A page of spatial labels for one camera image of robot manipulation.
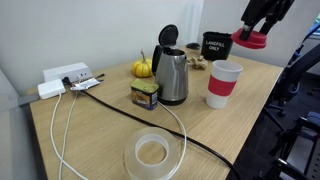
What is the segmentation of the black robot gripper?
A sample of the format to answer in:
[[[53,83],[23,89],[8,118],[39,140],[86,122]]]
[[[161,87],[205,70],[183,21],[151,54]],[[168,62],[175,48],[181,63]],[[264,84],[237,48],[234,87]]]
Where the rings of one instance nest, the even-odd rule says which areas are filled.
[[[295,0],[250,0],[241,20],[244,22],[239,39],[247,41],[256,25],[261,19],[266,18],[274,22],[281,21]],[[260,33],[267,35],[274,22],[266,21]]]

